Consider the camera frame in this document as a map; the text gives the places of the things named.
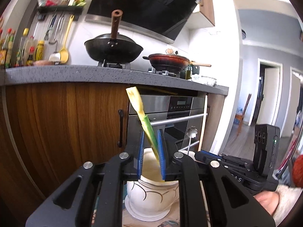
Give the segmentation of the person right hand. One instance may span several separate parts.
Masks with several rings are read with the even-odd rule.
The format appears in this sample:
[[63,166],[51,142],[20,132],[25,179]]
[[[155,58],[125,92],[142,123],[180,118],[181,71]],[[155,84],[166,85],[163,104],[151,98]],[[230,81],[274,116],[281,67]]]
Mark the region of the person right hand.
[[279,205],[279,194],[277,192],[263,191],[254,196],[261,206],[273,216]]

